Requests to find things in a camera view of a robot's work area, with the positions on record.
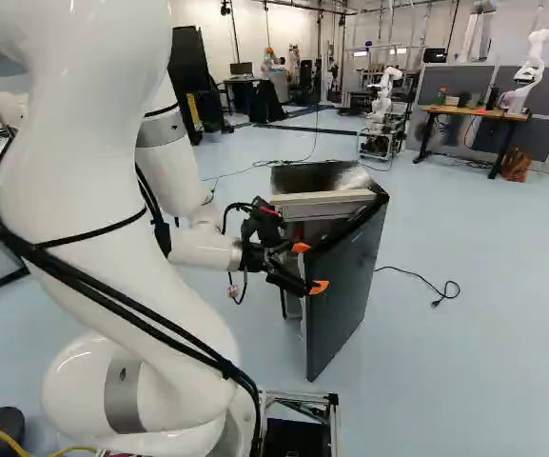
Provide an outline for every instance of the lab equipment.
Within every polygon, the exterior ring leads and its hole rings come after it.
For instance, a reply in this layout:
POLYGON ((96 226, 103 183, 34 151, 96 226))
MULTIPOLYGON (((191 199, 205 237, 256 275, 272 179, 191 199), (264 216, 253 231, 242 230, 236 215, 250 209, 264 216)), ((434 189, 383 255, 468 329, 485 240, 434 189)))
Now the lab equipment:
POLYGON ((515 82, 522 87, 505 92, 499 102, 502 109, 508 109, 508 112, 512 114, 522 113, 530 91, 542 81, 544 73, 542 48, 544 43, 549 40, 549 29, 533 31, 528 39, 530 40, 528 58, 514 77, 515 82))
MULTIPOLYGON (((13 77, 30 94, 0 166, 0 237, 94 330, 56 356, 43 384, 61 432, 154 457, 219 444, 256 456, 260 392, 225 321, 170 264, 269 273, 283 220, 256 199, 242 239, 221 233, 166 75, 171 14, 167 0, 0 1, 0 89, 13 77), (188 220, 167 258, 135 160, 162 210, 188 220)), ((277 252, 293 246, 280 241, 277 252)))

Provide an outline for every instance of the black strap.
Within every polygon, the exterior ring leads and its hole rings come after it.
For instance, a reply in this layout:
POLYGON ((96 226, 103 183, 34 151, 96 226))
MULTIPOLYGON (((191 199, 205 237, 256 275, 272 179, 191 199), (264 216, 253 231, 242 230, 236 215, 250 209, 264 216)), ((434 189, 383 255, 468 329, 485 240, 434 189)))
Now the black strap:
POLYGON ((110 233, 114 230, 121 229, 124 226, 127 226, 129 224, 132 224, 135 221, 138 221, 144 216, 146 212, 147 212, 147 207, 143 207, 143 209, 141 209, 135 215, 130 216, 128 217, 128 219, 124 219, 123 221, 116 222, 115 224, 111 224, 110 226, 99 228, 97 230, 87 231, 86 233, 81 233, 79 235, 66 236, 65 238, 59 238, 57 240, 45 241, 44 243, 37 243, 36 245, 34 245, 34 247, 38 249, 55 248, 57 246, 69 245, 71 243, 77 243, 78 241, 84 241, 89 238, 95 238, 97 236, 110 233))
POLYGON ((169 107, 157 109, 155 111, 150 111, 146 113, 144 116, 145 118, 157 116, 158 114, 164 114, 165 112, 173 111, 175 108, 179 106, 179 103, 175 103, 174 105, 170 105, 169 107))

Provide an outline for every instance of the table leg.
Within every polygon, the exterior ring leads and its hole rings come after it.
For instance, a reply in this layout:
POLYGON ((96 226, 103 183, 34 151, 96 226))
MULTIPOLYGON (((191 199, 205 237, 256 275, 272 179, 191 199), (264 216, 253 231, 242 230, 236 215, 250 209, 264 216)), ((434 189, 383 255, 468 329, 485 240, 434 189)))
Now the table leg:
POLYGON ((426 129, 424 130, 422 144, 420 145, 420 154, 418 154, 418 157, 414 159, 414 164, 420 163, 431 154, 431 152, 426 148, 428 147, 428 140, 430 140, 430 136, 433 133, 433 126, 435 125, 435 119, 437 116, 438 114, 435 112, 428 113, 428 121, 426 121, 426 129))
POLYGON ((234 109, 232 108, 232 102, 229 99, 229 84, 224 84, 225 87, 225 100, 227 101, 227 113, 233 114, 234 109))
POLYGON ((496 176, 500 173, 502 167, 502 160, 506 155, 509 147, 511 146, 511 140, 513 139, 513 133, 515 132, 515 122, 509 121, 509 130, 506 133, 504 138, 504 143, 502 143, 502 148, 500 149, 499 156, 496 158, 496 162, 490 169, 490 173, 487 175, 487 179, 496 179, 496 176))
POLYGON ((0 288, 29 275, 30 273, 27 267, 20 267, 18 270, 0 278, 0 288))

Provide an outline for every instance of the power cord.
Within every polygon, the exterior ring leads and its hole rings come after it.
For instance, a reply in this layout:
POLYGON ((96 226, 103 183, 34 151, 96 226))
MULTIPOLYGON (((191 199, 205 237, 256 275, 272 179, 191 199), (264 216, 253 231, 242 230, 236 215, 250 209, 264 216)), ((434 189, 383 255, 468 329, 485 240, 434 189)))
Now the power cord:
POLYGON ((247 171, 250 171, 252 169, 259 169, 261 167, 268 167, 268 168, 273 168, 273 167, 278 167, 280 165, 295 165, 295 164, 301 164, 302 162, 306 162, 308 160, 310 160, 310 158, 312 158, 312 156, 314 155, 314 151, 316 150, 316 144, 317 144, 317 140, 319 138, 319 104, 318 102, 315 104, 315 107, 316 107, 316 122, 314 124, 314 143, 312 144, 312 150, 310 151, 309 154, 306 155, 306 157, 304 157, 303 159, 298 159, 298 160, 258 160, 256 162, 253 162, 252 165, 250 167, 247 167, 246 169, 239 169, 237 171, 232 171, 230 173, 226 173, 226 174, 220 174, 219 176, 211 176, 209 178, 205 178, 203 179, 202 181, 212 181, 213 179, 217 180, 216 182, 219 182, 219 180, 221 178, 226 178, 228 176, 235 176, 237 174, 242 174, 242 173, 245 173, 247 171))
MULTIPOLYGON (((8 444, 8 446, 10 446, 16 452, 16 454, 18 454, 19 457, 31 457, 31 455, 28 452, 22 449, 22 447, 3 430, 0 430, 0 440, 5 441, 8 444)), ((73 446, 73 447, 68 447, 67 449, 59 450, 58 452, 54 452, 53 454, 50 455, 50 457, 62 457, 74 450, 84 450, 86 452, 91 452, 93 454, 96 454, 97 452, 97 450, 93 447, 73 446)))
MULTIPOLYGON (((250 203, 242 203, 242 202, 230 203, 229 205, 227 205, 224 211, 224 221, 222 223, 221 234, 225 235, 225 230, 227 229, 227 215, 229 214, 230 211, 232 211, 233 209, 236 209, 237 211, 242 211, 242 210, 251 211, 253 208, 254 208, 253 205, 251 205, 250 203)), ((246 267, 244 270, 244 274, 245 274, 245 279, 243 283, 243 291, 241 292, 240 298, 235 297, 232 293, 228 294, 229 298, 231 298, 236 305, 240 305, 243 302, 246 295, 246 289, 248 288, 248 271, 246 270, 246 267)), ((231 271, 227 272, 227 281, 229 282, 230 292, 231 292, 231 288, 236 288, 236 286, 234 286, 234 282, 232 281, 231 271)))
POLYGON ((466 144, 466 136, 468 135, 468 132, 469 130, 471 129, 471 127, 473 127, 473 123, 475 122, 475 120, 477 119, 477 116, 473 116, 473 119, 471 120, 471 123, 468 125, 468 127, 466 128, 466 132, 464 133, 464 145, 467 147, 467 148, 470 148, 470 146, 468 146, 466 144))
POLYGON ((435 290, 439 294, 439 296, 441 297, 439 300, 435 300, 433 303, 431 303, 431 306, 433 308, 438 307, 443 300, 445 300, 445 299, 454 300, 455 298, 458 298, 458 296, 461 294, 461 287, 459 286, 459 284, 456 281, 452 281, 452 280, 445 281, 445 286, 443 287, 443 292, 441 292, 438 288, 436 288, 431 283, 429 283, 423 276, 419 275, 418 273, 414 273, 413 271, 407 271, 405 269, 400 269, 400 268, 397 268, 397 267, 381 267, 381 268, 376 268, 373 271, 374 271, 374 273, 376 273, 378 271, 383 271, 385 269, 392 269, 392 270, 398 271, 400 273, 409 274, 411 276, 415 276, 415 277, 423 280, 430 288, 435 290), (447 288, 450 287, 450 286, 454 286, 457 289, 456 293, 453 294, 453 295, 450 295, 447 291, 447 288))

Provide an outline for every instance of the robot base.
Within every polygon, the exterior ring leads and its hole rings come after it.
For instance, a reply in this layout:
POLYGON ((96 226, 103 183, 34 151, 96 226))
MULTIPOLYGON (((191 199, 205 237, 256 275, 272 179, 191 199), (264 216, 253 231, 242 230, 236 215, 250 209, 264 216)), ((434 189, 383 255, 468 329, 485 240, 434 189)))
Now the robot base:
MULTIPOLYGON (((340 406, 336 393, 262 390, 260 399, 262 457, 339 456, 340 406)), ((226 445, 236 443, 233 434, 234 430, 226 427, 220 442, 207 457, 236 455, 237 449, 226 445)), ((97 453, 97 457, 119 455, 139 457, 109 450, 97 453)))

